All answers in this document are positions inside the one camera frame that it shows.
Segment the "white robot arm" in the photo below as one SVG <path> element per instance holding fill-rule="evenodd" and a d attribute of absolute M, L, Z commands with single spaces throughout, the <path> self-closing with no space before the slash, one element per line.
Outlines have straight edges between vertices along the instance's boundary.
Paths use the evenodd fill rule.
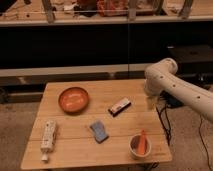
<path fill-rule="evenodd" d="M 145 70 L 145 93 L 152 97 L 165 91 L 213 123 L 213 92 L 176 77 L 177 70 L 178 65 L 172 58 L 148 66 Z"/>

